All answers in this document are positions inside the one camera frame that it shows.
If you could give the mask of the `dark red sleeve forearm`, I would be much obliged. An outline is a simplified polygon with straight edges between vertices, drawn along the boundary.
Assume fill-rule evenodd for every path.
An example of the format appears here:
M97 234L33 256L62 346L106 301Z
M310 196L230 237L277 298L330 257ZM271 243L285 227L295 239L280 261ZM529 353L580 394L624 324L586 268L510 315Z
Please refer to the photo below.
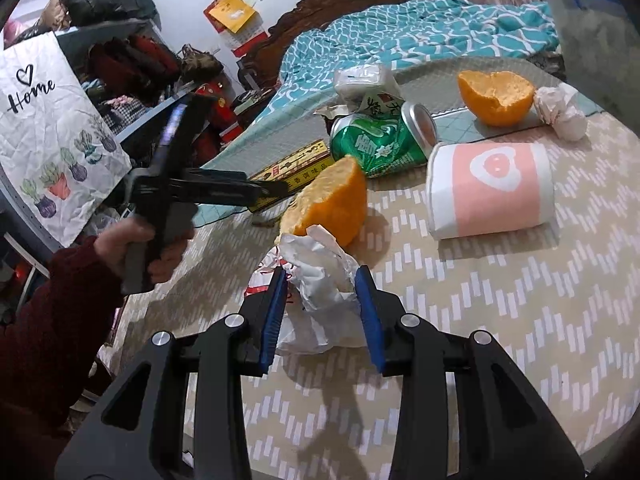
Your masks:
M51 479L65 424L122 305L93 237L57 252L50 280L1 330L1 477Z

